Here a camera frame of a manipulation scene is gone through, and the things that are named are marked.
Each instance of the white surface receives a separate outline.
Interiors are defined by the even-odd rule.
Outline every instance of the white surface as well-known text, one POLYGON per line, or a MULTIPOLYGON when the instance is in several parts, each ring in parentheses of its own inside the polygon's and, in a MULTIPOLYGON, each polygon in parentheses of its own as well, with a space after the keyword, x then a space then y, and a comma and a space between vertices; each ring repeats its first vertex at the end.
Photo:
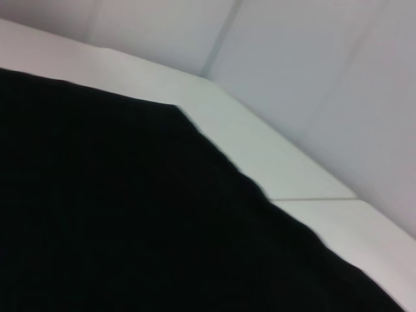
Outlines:
POLYGON ((355 195, 212 82, 0 20, 0 66, 179 105, 269 198, 355 195))
POLYGON ((198 75, 233 0, 102 0, 88 43, 198 75))
POLYGON ((416 1, 391 1, 300 145, 416 237, 416 1))
POLYGON ((326 246, 416 311, 416 241, 364 201, 275 201, 326 246))
POLYGON ((0 0, 0 18, 80 40, 95 0, 0 0))
POLYGON ((384 1, 244 1, 208 78, 295 140, 384 1))

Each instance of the white wall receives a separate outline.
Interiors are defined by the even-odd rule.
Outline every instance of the white wall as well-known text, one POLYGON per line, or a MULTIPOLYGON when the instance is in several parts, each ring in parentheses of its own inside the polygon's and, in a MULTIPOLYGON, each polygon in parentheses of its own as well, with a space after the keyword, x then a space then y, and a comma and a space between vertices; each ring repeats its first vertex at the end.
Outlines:
POLYGON ((245 1, 209 77, 416 237, 416 1, 245 1))
POLYGON ((0 0, 0 18, 80 40, 95 0, 0 0))
POLYGON ((394 0, 300 140, 416 237, 416 1, 394 0))
POLYGON ((291 140, 383 0, 246 0, 208 77, 291 140))
POLYGON ((234 0, 0 0, 0 18, 199 75, 234 0))

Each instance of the black cloth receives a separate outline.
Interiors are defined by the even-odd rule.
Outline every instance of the black cloth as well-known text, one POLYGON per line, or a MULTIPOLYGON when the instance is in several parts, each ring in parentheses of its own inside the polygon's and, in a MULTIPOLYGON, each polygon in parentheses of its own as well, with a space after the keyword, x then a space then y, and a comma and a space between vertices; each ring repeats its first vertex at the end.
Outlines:
POLYGON ((2 311, 401 311, 177 107, 0 86, 2 311))

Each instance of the white panel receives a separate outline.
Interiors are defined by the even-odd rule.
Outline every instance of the white panel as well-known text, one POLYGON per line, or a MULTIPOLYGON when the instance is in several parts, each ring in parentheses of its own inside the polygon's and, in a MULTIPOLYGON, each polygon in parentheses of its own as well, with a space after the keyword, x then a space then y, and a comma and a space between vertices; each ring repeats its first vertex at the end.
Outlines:
POLYGON ((103 0, 89 43, 199 74, 233 0, 103 0))
POLYGON ((416 312, 416 241, 392 221, 359 200, 274 203, 362 269, 406 311, 416 312))
POLYGON ((416 237, 416 1, 391 1, 301 145, 416 237))
POLYGON ((94 0, 0 0, 0 18, 81 39, 94 0))
POLYGON ((294 140, 382 1, 245 1, 209 78, 294 140))

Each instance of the black fabric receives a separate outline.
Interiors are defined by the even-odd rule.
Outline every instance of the black fabric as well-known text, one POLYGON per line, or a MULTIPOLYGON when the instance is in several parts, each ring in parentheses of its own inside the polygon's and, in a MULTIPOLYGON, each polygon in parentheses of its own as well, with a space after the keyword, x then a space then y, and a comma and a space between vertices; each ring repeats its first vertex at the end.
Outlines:
POLYGON ((177 107, 0 86, 2 311, 401 311, 177 107))

